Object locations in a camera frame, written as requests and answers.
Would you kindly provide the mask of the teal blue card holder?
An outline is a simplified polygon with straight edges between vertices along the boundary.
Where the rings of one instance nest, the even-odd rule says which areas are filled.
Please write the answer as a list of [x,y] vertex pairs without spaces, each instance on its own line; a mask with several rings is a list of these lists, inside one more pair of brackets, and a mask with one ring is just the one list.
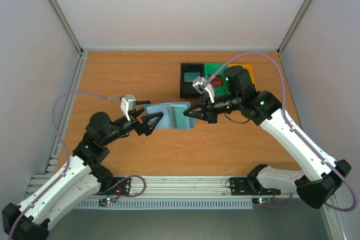
[[[170,116],[169,116],[170,106],[185,106],[187,109],[190,107],[190,103],[189,102],[170,102],[170,103],[150,104],[150,105],[144,106],[147,115],[157,113],[157,112],[162,112],[164,114],[163,118],[160,120],[160,122],[156,126],[155,130],[174,129],[173,124],[170,119]],[[195,119],[188,117],[188,120],[190,123],[190,128],[188,130],[195,128]]]

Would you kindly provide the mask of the red credit card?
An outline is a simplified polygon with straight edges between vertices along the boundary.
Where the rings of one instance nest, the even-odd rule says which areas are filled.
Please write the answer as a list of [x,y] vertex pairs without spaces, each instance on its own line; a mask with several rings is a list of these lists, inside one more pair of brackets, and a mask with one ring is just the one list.
[[221,74],[215,76],[215,78],[210,82],[213,88],[220,88],[224,86],[223,77]]

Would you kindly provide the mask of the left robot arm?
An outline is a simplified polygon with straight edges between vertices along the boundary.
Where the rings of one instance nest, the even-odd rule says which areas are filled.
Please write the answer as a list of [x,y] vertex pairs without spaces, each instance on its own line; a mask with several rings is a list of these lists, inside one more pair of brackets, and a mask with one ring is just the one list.
[[145,109],[136,106],[147,103],[127,95],[121,101],[123,117],[112,121],[105,112],[93,114],[82,140],[67,155],[61,169],[33,195],[4,207],[3,230],[9,239],[46,239],[53,226],[82,200],[114,189],[114,175],[101,163],[113,141],[129,136],[131,131],[146,136],[154,131],[164,114],[142,116]]

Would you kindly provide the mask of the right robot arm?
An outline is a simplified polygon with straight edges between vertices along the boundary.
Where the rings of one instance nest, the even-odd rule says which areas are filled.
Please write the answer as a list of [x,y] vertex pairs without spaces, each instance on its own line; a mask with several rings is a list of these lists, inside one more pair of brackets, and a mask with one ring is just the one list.
[[258,91],[247,69],[237,65],[223,72],[228,93],[216,96],[207,79],[192,85],[201,94],[184,115],[215,124],[219,114],[240,111],[242,116],[269,133],[293,157],[300,170],[275,169],[260,164],[247,175],[253,194],[278,189],[297,194],[319,209],[343,184],[351,170],[346,160],[336,160],[317,146],[292,120],[283,104],[269,91]]

